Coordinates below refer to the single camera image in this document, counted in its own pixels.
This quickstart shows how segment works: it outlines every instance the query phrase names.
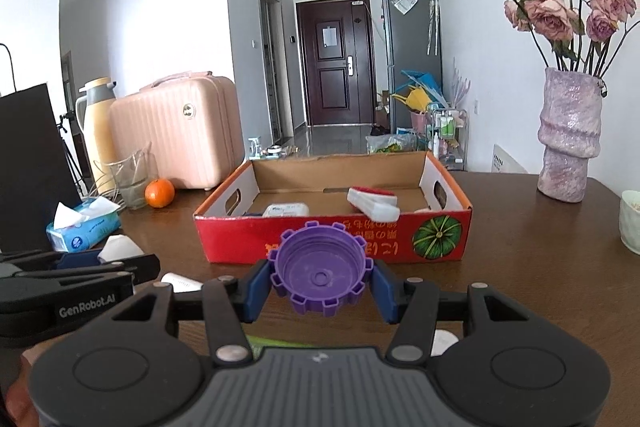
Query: pink suitcase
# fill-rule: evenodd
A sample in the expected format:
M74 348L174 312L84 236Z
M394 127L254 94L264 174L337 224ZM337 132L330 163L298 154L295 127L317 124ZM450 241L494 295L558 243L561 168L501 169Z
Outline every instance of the pink suitcase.
M244 161L236 86L210 71L156 80L116 100L109 118L119 158L149 146L177 188L216 187Z

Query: suitcase logo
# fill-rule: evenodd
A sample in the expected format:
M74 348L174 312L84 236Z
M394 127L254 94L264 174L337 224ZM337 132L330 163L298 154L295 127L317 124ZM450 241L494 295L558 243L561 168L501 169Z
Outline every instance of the suitcase logo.
M190 120L191 118L196 116L196 108L194 107L193 103L184 104L184 107L182 108L182 114Z

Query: ceramic vase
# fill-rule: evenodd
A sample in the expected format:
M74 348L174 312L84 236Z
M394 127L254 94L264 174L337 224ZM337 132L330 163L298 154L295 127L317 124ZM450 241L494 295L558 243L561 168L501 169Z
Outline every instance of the ceramic vase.
M538 131L538 140L545 145L540 192L567 203L582 201L589 159L600 154L601 111L602 90L596 77L546 68Z

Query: dark brown table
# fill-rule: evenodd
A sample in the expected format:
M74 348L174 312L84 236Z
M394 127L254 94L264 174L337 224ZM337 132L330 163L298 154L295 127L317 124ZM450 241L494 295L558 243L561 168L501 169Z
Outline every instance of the dark brown table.
M640 418L640 257L618 233L620 198L589 180L585 200L564 204L536 191L536 176L455 174L474 204L471 232L459 263L395 265L402 277L420 276L442 289L464 291L490 283L594 347L609 364L612 388L599 427L635 427ZM125 232L158 255L163 273L205 281L243 275L246 266L211 265L204 258L191 214L202 191L180 192L166 209L122 215ZM460 330L445 325L454 333ZM271 295L247 334L303 344L386 347L394 328L382 324L370 295L337 317L300 317L287 299ZM206 353L204 328L181 326L180 337Z

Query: orange fruit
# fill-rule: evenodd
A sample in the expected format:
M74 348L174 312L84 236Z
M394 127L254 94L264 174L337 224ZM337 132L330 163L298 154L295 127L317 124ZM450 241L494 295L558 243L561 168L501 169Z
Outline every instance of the orange fruit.
M153 180L146 186L145 200L154 208L162 208L171 204L175 198L175 187L172 182L161 178Z

